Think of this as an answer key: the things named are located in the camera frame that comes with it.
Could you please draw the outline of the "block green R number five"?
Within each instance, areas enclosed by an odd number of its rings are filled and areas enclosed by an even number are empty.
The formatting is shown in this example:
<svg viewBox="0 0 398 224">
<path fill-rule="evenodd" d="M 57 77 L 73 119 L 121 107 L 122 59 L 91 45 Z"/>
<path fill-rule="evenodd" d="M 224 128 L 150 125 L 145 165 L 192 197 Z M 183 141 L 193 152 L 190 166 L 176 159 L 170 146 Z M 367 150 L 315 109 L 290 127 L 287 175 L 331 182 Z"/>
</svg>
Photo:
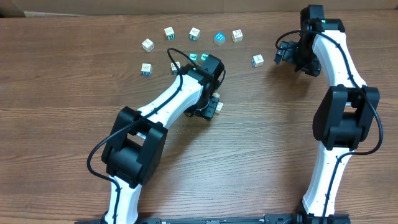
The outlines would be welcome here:
<svg viewBox="0 0 398 224">
<path fill-rule="evenodd" d="M 216 112 L 217 114 L 220 114 L 222 108 L 223 108 L 223 103 L 222 103 L 222 102 L 218 102 L 215 112 Z"/>
</svg>

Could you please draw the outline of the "block blue T side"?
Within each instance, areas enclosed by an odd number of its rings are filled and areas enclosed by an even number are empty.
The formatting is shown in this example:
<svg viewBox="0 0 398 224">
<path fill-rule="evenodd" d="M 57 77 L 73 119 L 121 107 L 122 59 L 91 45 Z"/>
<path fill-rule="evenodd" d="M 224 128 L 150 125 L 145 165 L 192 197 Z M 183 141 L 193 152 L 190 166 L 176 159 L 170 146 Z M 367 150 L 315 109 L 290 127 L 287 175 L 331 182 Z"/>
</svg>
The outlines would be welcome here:
<svg viewBox="0 0 398 224">
<path fill-rule="evenodd" d="M 263 59 L 263 57 L 262 57 L 261 54 L 254 55 L 254 56 L 252 57 L 251 63 L 252 63 L 252 65 L 253 65 L 254 68 L 256 68 L 256 67 L 261 67 L 261 66 L 263 65 L 263 63 L 264 63 L 264 59 Z"/>
</svg>

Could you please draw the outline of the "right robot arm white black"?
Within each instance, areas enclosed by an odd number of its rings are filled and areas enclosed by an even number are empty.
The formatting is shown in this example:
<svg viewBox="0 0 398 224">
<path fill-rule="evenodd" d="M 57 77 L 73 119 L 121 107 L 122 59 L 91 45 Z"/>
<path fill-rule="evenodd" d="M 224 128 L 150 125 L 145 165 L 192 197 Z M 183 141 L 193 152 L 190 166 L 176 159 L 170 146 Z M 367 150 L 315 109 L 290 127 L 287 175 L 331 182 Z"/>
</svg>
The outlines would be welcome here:
<svg viewBox="0 0 398 224">
<path fill-rule="evenodd" d="M 377 123 L 379 140 L 365 156 L 376 152 L 383 140 L 381 119 L 376 111 L 377 88 L 367 86 L 358 73 L 346 44 L 341 19 L 327 19 L 323 6 L 309 5 L 300 12 L 298 42 L 279 37 L 275 63 L 295 65 L 313 77 L 324 74 L 328 90 L 313 117 L 312 131 L 318 154 L 310 185 L 292 223 L 349 223 L 348 215 L 335 214 L 335 197 L 345 167 L 358 145 Z"/>
</svg>

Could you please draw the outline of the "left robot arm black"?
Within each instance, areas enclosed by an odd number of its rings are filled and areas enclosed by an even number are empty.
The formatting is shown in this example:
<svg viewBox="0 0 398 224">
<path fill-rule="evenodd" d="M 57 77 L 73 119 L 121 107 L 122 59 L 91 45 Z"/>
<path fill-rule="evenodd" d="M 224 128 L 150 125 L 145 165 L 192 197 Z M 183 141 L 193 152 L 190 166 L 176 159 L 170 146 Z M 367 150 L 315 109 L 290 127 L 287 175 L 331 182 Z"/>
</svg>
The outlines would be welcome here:
<svg viewBox="0 0 398 224">
<path fill-rule="evenodd" d="M 141 188 L 159 165 L 169 127 L 182 114 L 211 120 L 224 75 L 222 61 L 209 55 L 202 65 L 180 67 L 172 85 L 148 105 L 118 113 L 101 155 L 112 190 L 101 223 L 137 221 Z"/>
</svg>

